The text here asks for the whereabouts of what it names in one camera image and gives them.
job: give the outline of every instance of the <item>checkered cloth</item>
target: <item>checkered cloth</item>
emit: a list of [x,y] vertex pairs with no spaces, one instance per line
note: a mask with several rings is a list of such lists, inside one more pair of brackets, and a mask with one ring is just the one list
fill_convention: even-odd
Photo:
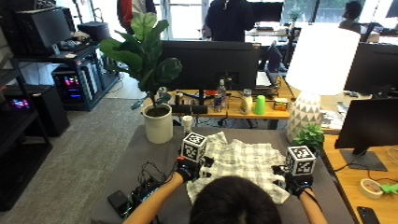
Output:
[[271,194],[276,204],[285,202],[290,194],[273,183],[280,178],[272,168],[273,165],[284,165],[285,156],[273,149],[272,144],[245,144],[235,139],[228,145],[224,132],[220,132],[208,136],[204,155],[215,158],[211,168],[201,167],[201,171],[209,172],[212,177],[188,182],[187,190],[192,202],[204,186],[227,175],[248,178]]

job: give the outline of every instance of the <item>black glove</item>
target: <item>black glove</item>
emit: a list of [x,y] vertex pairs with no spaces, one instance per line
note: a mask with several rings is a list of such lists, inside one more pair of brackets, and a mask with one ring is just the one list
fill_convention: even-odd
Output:
[[298,198],[305,189],[312,189],[312,175],[292,175],[285,174],[286,190]]
[[184,183],[189,180],[195,181],[200,178],[200,165],[185,158],[179,158],[176,173],[183,176]]

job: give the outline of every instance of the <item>table lamp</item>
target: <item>table lamp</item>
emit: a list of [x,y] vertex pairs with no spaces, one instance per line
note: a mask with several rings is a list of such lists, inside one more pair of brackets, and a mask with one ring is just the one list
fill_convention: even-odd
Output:
[[301,91],[288,120],[290,142],[305,125],[321,122],[321,95],[342,92],[358,41],[360,34],[337,27],[302,28],[286,74],[286,82]]

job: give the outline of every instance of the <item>black hair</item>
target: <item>black hair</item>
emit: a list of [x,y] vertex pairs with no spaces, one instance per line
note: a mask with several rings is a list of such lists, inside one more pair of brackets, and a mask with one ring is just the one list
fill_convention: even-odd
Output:
[[346,3],[346,13],[348,13],[348,19],[354,20],[361,15],[362,12],[362,6],[358,1],[349,1]]
[[249,179],[224,176],[199,193],[191,224],[279,224],[281,217],[271,195]]

